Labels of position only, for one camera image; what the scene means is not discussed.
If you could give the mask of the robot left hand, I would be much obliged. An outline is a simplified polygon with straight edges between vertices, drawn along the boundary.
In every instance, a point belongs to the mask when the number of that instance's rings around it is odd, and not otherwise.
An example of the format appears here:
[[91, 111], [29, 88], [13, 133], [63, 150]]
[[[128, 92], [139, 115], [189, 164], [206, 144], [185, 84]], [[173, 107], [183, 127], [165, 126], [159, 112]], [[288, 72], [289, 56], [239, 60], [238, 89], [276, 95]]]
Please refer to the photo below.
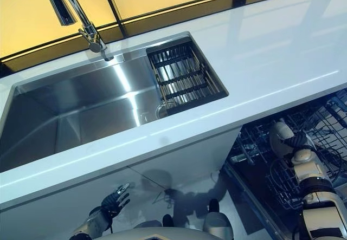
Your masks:
[[111, 218], [120, 214], [121, 210], [130, 202], [130, 194], [127, 191], [129, 187], [130, 183], [119, 186], [101, 202], [101, 207], [107, 211]]

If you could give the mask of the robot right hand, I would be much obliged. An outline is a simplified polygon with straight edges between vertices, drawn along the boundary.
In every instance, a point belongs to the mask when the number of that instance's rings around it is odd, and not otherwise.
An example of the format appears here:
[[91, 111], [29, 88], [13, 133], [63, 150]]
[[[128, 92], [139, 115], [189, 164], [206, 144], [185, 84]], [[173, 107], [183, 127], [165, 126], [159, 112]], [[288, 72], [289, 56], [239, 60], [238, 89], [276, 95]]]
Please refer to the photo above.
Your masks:
[[285, 139], [284, 143], [294, 149], [312, 149], [308, 143], [307, 134], [303, 131], [296, 133], [293, 137]]

